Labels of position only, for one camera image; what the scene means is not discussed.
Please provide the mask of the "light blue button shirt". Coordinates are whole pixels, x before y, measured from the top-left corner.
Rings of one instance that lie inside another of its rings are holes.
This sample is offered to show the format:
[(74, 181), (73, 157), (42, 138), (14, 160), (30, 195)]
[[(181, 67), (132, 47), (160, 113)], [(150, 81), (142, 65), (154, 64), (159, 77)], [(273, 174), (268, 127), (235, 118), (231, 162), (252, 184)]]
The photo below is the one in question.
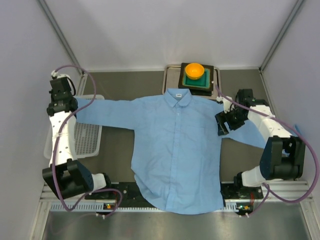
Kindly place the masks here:
[(177, 88), (134, 100), (77, 102), (78, 123), (134, 131), (131, 169), (154, 207), (183, 215), (223, 208), (222, 137), (215, 119), (221, 104)]

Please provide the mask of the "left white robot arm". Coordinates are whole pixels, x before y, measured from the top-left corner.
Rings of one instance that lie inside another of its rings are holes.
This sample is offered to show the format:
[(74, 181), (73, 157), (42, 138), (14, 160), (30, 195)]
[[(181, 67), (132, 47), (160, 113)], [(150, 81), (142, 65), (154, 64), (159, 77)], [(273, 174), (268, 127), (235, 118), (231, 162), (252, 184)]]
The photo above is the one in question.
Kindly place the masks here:
[(67, 74), (53, 72), (46, 111), (52, 129), (52, 154), (42, 177), (56, 197), (68, 199), (111, 186), (105, 173), (92, 174), (77, 158), (75, 126), (78, 102), (75, 86)]

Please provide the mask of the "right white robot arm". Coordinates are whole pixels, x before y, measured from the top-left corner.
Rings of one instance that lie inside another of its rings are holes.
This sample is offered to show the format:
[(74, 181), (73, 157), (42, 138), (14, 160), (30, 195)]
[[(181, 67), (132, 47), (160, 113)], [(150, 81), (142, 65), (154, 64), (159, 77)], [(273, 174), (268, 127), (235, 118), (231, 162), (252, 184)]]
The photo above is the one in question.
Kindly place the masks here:
[(259, 165), (233, 178), (237, 189), (256, 188), (302, 176), (306, 145), (274, 119), (266, 100), (256, 99), (252, 89), (240, 89), (235, 99), (217, 96), (216, 101), (223, 105), (223, 111), (215, 115), (219, 136), (226, 136), (245, 123), (253, 123), (264, 140)]

